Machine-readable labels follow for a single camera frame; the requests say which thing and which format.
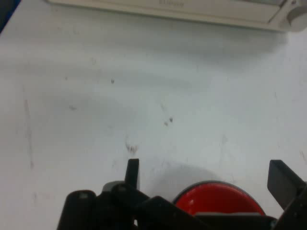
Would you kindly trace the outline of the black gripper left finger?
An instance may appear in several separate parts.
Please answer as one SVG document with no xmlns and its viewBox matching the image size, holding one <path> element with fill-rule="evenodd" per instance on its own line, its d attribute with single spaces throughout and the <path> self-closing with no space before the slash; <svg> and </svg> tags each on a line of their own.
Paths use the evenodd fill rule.
<svg viewBox="0 0 307 230">
<path fill-rule="evenodd" d="M 128 160 L 123 181 L 67 195 L 59 230 L 207 230 L 208 225 L 160 196 L 138 190 L 139 159 Z"/>
</svg>

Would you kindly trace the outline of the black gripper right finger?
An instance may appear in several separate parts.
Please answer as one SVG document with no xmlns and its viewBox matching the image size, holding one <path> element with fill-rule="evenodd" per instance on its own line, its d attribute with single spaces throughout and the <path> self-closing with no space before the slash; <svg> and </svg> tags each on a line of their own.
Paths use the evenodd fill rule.
<svg viewBox="0 0 307 230">
<path fill-rule="evenodd" d="M 307 230 L 307 183 L 282 160 L 271 160 L 267 188 L 283 213 L 274 230 Z"/>
</svg>

